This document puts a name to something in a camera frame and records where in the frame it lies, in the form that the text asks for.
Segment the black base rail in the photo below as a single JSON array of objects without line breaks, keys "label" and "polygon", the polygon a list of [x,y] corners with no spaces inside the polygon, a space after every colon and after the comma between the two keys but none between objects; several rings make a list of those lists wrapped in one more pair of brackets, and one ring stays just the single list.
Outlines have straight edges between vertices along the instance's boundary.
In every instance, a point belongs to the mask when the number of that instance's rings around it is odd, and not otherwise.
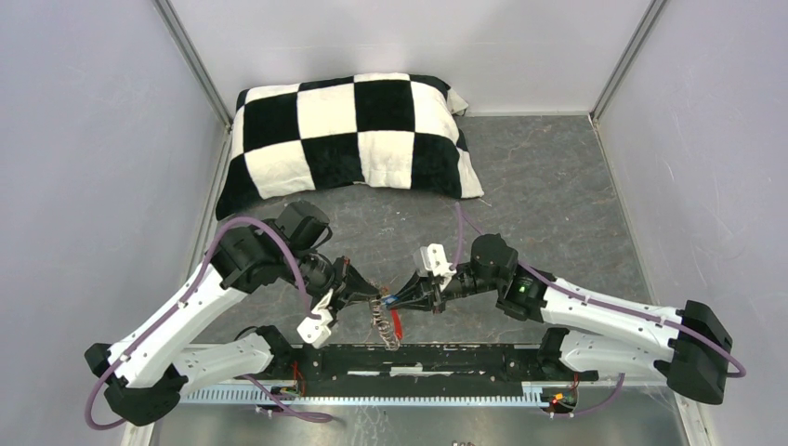
[{"label": "black base rail", "polygon": [[276,353],[260,380],[305,385],[308,397],[509,397],[525,382],[592,382],[537,347],[517,344],[294,346]]}]

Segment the black white checkered pillow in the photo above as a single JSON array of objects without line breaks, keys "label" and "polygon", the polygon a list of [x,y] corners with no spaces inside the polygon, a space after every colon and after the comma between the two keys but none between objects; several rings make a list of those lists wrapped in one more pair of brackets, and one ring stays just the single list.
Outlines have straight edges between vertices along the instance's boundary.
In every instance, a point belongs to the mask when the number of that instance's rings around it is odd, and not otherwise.
[{"label": "black white checkered pillow", "polygon": [[467,107],[440,78],[402,72],[247,88],[236,99],[215,216],[355,184],[479,198],[457,123]]}]

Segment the left corner aluminium profile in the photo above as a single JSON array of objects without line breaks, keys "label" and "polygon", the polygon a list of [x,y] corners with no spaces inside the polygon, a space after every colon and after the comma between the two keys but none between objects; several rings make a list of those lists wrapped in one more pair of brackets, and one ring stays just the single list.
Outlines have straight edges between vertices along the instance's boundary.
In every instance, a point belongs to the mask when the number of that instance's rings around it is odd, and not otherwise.
[{"label": "left corner aluminium profile", "polygon": [[180,19],[175,6],[169,0],[153,0],[152,3],[163,20],[165,28],[170,32],[192,75],[202,89],[213,112],[218,120],[229,129],[232,123],[230,111],[221,98],[197,47],[190,39],[189,33]]}]

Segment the right corner aluminium profile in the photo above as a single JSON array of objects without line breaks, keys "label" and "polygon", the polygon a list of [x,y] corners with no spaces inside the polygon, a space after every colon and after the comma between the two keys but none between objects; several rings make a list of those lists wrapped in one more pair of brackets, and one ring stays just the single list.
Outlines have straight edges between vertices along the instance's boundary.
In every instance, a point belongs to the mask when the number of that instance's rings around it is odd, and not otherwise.
[{"label": "right corner aluminium profile", "polygon": [[589,119],[593,126],[598,126],[602,115],[609,108],[614,95],[630,71],[641,48],[646,43],[652,29],[658,22],[664,8],[668,4],[669,1],[667,0],[649,1],[645,12],[637,24],[637,27],[624,47],[624,51],[616,62],[610,77],[602,88],[594,107],[591,109],[590,113],[588,113]]}]

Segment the corner aluminium profile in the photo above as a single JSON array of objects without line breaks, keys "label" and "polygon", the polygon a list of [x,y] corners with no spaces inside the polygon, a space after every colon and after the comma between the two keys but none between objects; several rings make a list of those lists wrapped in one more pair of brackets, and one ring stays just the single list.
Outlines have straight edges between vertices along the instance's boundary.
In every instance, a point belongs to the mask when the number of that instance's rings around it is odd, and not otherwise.
[{"label": "corner aluminium profile", "polygon": [[213,112],[218,120],[229,129],[232,123],[230,111],[221,98],[197,47],[190,39],[189,33],[180,19],[175,6],[169,0],[153,0],[152,3],[163,20],[165,28],[170,32],[192,75],[202,89]]},{"label": "corner aluminium profile", "polygon": [[652,29],[658,22],[664,8],[668,4],[669,1],[667,0],[649,1],[645,12],[637,24],[637,27],[624,47],[624,51],[616,62],[610,77],[602,88],[594,107],[591,109],[590,113],[588,113],[589,119],[593,126],[598,126],[602,115],[609,108],[614,95],[630,71],[641,48],[646,43]]}]

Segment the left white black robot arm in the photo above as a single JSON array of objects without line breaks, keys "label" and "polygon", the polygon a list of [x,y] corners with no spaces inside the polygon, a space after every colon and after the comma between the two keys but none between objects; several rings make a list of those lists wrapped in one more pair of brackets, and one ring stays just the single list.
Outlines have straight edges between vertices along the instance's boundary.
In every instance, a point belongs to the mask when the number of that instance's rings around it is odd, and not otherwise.
[{"label": "left white black robot arm", "polygon": [[285,376],[294,369],[296,354],[273,326],[200,351],[190,350],[190,343],[255,290],[284,281],[306,306],[298,328],[302,341],[322,347],[340,309],[380,295],[348,258],[329,260],[319,253],[331,237],[328,216],[305,201],[290,203],[267,220],[229,220],[176,294],[124,339],[85,352],[98,379],[93,394],[105,398],[120,423],[145,426],[204,387],[236,377]]}]

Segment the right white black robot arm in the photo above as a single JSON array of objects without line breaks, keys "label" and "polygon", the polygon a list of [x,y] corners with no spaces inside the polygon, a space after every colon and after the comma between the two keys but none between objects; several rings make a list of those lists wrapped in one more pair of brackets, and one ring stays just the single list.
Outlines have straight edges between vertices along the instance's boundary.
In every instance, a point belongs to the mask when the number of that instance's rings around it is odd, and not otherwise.
[{"label": "right white black robot arm", "polygon": [[498,234],[477,237],[468,261],[456,266],[439,244],[419,248],[414,261],[412,278],[385,297],[388,308],[440,313],[452,300],[496,292],[506,316],[549,325],[536,355],[549,379],[568,372],[661,375],[688,399],[724,399],[732,338],[702,302],[659,307],[584,289],[525,266]]}]

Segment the blue headed key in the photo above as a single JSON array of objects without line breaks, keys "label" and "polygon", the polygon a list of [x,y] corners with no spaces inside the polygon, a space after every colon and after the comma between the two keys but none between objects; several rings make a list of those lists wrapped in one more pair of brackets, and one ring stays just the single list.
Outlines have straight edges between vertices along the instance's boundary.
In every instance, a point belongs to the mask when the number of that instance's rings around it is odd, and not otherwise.
[{"label": "blue headed key", "polygon": [[388,307],[397,303],[399,299],[395,295],[388,295],[381,299],[384,306]]}]

